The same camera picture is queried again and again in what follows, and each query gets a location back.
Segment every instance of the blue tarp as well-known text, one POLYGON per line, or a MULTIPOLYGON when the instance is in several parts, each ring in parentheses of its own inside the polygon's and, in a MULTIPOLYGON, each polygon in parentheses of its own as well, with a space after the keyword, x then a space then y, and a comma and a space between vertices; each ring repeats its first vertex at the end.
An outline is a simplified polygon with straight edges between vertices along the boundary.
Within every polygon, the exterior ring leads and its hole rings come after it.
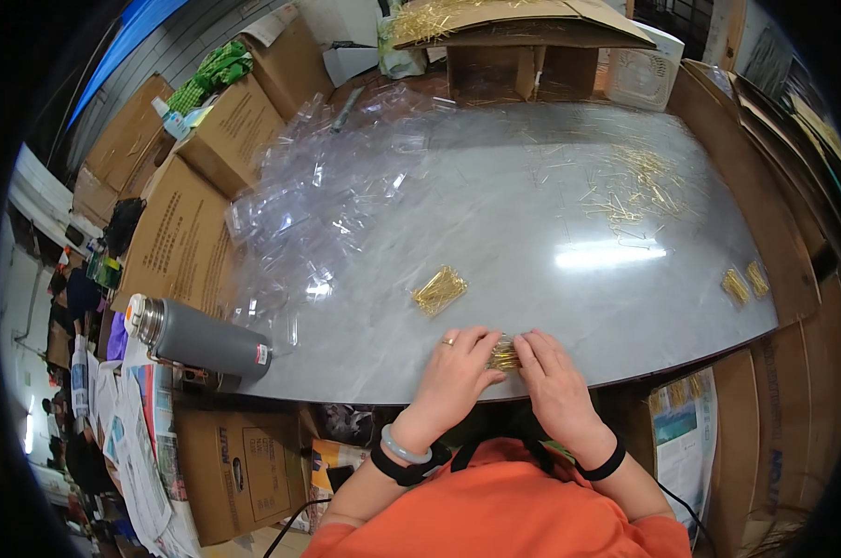
POLYGON ((166 18, 178 10, 187 0, 132 0, 122 14, 123 27, 113 40, 104 57, 98 62, 86 89, 73 109, 67 128, 80 116, 92 96, 103 85, 126 57, 141 45, 166 18))

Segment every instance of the gray thermos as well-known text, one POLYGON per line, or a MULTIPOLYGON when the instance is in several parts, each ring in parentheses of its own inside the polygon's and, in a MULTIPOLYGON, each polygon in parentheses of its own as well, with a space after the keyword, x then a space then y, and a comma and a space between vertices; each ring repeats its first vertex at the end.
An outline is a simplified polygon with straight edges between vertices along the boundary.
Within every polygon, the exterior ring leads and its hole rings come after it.
POLYGON ((265 336, 169 298, 132 296, 126 330, 157 358, 191 368, 248 379, 269 371, 271 349, 265 336))

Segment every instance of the purple bag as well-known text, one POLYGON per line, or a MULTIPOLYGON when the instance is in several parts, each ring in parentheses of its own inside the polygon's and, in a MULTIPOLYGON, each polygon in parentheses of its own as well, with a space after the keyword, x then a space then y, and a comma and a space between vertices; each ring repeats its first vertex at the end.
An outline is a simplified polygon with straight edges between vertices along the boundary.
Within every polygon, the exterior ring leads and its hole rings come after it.
POLYGON ((121 361, 126 353, 126 341, 129 335, 126 333, 126 317, 119 313, 113 313, 111 322, 111 336, 107 339, 107 360, 121 361))

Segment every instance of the black cable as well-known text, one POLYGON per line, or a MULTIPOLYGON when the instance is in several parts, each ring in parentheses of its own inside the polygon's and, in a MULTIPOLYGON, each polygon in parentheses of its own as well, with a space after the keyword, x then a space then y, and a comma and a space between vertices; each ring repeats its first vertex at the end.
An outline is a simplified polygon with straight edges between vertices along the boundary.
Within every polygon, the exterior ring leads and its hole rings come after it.
POLYGON ((662 489, 662 492, 664 492, 665 494, 674 498, 675 502, 678 502, 679 504, 681 504, 684 507, 684 509, 687 510, 687 513, 690 514, 690 517, 694 518, 694 521, 696 521, 696 527, 700 528, 700 530, 703 531, 703 534, 705 535, 705 539, 707 541, 709 541, 709 546, 712 547, 712 556, 718 556, 718 547, 715 546, 715 541, 712 540, 712 535, 709 534, 709 530, 707 530, 705 528, 705 525, 703 525, 703 522, 700 521, 698 517, 696 517, 696 514, 694 513, 693 509, 691 509, 691 507, 689 505, 687 505, 687 502, 685 502, 681 498, 673 495, 672 491, 669 490, 668 488, 666 488, 665 486, 663 486, 662 483, 660 483, 660 481, 657 481, 656 484, 659 485, 659 487, 662 489))
POLYGON ((274 552, 275 547, 278 546, 278 543, 281 542, 281 539, 284 538, 285 533, 290 529, 290 526, 294 524, 296 518, 300 516, 300 513, 303 513, 303 510, 313 504, 324 504, 325 502, 330 502, 330 498, 322 498, 320 500, 312 500, 311 502, 306 502, 302 506, 300 506, 299 510, 296 510, 296 513, 290 516, 290 521, 287 522, 287 525, 284 526, 284 529, 275 537, 275 540, 271 542, 271 546, 269 546, 269 550, 265 551, 262 555, 262 558, 269 558, 272 552, 274 552))

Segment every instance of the marble-pattern tabletop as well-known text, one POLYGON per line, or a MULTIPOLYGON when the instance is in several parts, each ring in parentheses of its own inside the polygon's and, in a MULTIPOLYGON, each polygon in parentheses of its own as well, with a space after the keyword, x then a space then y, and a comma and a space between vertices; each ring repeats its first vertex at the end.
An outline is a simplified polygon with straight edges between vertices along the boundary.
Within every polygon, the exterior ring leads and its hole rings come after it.
MULTIPOLYGON (((721 288, 728 269, 745 276, 759 254, 675 117, 576 104, 459 113, 433 131, 427 167, 387 208, 336 293, 301 306, 296 350, 239 393, 407 404, 448 328, 543 329, 595 386, 778 325, 770 294, 740 305, 721 288), (427 318, 411 290, 443 264, 469 286, 427 318)), ((509 372, 482 399, 526 394, 509 372)))

